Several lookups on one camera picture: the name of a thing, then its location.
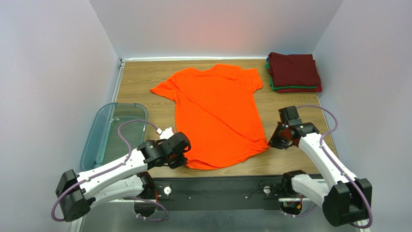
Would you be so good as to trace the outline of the aluminium frame rail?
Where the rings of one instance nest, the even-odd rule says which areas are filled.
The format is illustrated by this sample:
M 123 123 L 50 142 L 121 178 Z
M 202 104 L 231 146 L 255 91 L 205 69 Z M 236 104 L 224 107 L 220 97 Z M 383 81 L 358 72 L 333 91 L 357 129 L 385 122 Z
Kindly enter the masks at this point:
M 99 205 L 86 216 L 71 223 L 71 232 L 132 232 L 142 223 L 136 218 L 131 199 Z

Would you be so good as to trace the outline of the clear blue plastic bin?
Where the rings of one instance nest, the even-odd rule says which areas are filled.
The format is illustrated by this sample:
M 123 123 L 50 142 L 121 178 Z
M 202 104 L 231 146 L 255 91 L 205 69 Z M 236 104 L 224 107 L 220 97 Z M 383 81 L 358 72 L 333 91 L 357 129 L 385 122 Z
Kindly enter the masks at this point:
M 96 114 L 80 160 L 82 171 L 103 166 L 128 153 L 127 145 L 118 135 L 121 124 L 148 120 L 147 109 L 137 103 L 109 103 Z

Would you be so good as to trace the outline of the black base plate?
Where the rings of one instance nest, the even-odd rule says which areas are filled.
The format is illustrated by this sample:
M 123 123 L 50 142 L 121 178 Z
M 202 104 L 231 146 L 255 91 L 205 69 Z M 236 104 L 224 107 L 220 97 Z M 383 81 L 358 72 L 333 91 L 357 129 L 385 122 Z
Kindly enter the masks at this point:
M 299 194 L 286 196 L 281 175 L 154 178 L 140 197 L 168 211 L 281 210 L 299 215 L 314 204 Z

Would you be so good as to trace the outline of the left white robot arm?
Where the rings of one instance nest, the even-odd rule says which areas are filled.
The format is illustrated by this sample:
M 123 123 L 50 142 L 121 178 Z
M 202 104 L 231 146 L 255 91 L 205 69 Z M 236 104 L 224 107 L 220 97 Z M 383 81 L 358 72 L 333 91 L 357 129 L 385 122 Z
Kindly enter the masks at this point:
M 56 188 L 57 201 L 51 216 L 59 221 L 55 211 L 61 208 L 61 221 L 71 222 L 86 215 L 92 208 L 122 198 L 155 198 L 156 187 L 150 174 L 154 167 L 170 169 L 186 164 L 184 154 L 191 149 L 182 132 L 166 132 L 159 140 L 146 140 L 115 161 L 101 167 L 75 173 L 64 172 Z

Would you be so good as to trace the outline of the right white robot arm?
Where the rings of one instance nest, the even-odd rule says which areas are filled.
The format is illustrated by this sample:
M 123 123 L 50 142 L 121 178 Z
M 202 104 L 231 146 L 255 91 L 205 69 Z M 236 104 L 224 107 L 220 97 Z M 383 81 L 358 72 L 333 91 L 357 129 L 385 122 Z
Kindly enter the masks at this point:
M 320 207 L 334 227 L 349 224 L 368 229 L 373 223 L 372 184 L 358 178 L 336 157 L 324 142 L 324 134 L 313 123 L 303 123 L 296 106 L 279 109 L 280 121 L 268 145 L 276 149 L 300 148 L 320 171 L 325 184 L 302 170 L 284 173 L 281 191 L 284 196 L 301 194 Z

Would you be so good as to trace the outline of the folded red t-shirt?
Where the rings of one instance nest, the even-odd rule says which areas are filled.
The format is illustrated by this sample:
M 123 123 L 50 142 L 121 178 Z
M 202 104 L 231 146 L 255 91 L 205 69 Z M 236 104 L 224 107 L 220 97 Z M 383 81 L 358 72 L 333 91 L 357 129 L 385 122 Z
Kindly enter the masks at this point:
M 322 92 L 322 86 L 316 86 L 315 88 L 309 88 L 305 86 L 290 86 L 287 88 L 277 89 L 278 93 L 296 93 L 296 92 Z

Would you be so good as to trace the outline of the orange t-shirt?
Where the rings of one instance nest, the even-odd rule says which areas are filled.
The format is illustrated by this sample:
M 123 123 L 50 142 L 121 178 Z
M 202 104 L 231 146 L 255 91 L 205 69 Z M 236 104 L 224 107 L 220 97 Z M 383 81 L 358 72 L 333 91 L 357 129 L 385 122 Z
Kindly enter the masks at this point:
M 176 104 L 177 130 L 191 142 L 187 166 L 214 170 L 268 150 L 254 99 L 262 86 L 256 68 L 217 64 L 205 71 L 178 71 L 151 92 Z

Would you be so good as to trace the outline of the folded maroon t-shirt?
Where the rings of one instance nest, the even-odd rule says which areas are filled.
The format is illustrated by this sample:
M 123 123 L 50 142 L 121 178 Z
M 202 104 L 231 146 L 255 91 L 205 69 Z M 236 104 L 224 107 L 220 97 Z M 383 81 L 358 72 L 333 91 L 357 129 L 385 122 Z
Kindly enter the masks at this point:
M 268 57 L 272 83 L 275 87 L 315 88 L 321 85 L 321 78 L 312 54 L 284 55 L 271 52 Z

